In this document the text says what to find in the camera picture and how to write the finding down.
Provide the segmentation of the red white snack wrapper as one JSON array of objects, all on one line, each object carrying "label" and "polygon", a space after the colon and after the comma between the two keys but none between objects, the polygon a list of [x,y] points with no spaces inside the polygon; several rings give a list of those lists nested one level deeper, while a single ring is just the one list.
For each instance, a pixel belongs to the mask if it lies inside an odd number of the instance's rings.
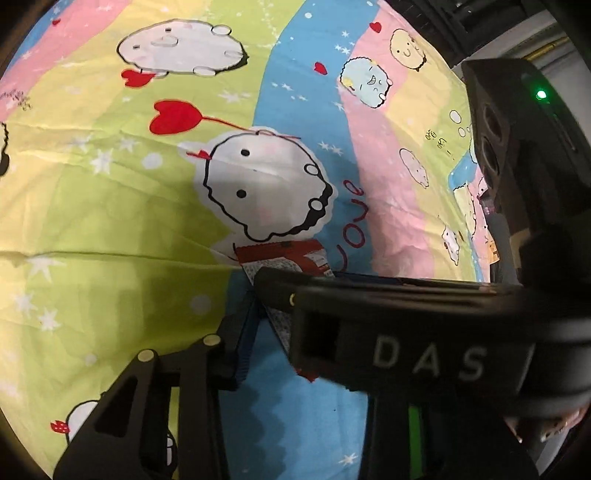
[{"label": "red white snack wrapper", "polygon": [[266,318],[283,351],[290,351],[297,289],[312,277],[334,275],[325,248],[312,239],[256,244],[236,247],[235,259],[250,285],[236,313],[245,346],[253,345],[257,325]]}]

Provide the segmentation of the dark framed window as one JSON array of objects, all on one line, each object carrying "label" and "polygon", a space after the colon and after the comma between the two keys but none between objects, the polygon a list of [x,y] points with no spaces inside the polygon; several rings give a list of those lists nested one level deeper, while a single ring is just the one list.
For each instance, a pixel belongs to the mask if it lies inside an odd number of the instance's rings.
[{"label": "dark framed window", "polygon": [[450,66],[544,10],[541,1],[387,0]]}]

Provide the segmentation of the green white cardboard box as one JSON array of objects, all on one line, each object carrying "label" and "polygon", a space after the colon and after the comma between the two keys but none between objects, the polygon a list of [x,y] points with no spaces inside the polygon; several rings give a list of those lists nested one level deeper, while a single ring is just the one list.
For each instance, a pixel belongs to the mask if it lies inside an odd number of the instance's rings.
[{"label": "green white cardboard box", "polygon": [[414,406],[409,408],[409,441],[410,478],[416,480],[423,476],[423,445],[421,411]]}]

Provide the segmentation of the small dark bottle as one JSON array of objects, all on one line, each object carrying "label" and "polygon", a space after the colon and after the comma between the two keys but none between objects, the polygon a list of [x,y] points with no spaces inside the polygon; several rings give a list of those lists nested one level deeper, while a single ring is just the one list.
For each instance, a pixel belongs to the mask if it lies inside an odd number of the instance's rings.
[{"label": "small dark bottle", "polygon": [[494,200],[488,192],[485,192],[479,197],[479,202],[486,216],[492,215],[496,212]]}]

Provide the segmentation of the colourful cartoon striped bedsheet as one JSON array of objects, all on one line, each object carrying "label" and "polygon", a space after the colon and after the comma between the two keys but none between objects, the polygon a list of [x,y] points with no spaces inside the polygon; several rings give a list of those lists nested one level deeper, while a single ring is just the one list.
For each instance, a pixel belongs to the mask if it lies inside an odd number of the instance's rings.
[{"label": "colourful cartoon striped bedsheet", "polygon": [[488,281],[471,127],[383,1],[52,5],[1,79],[1,408],[41,471],[135,353],[238,305],[238,246]]}]

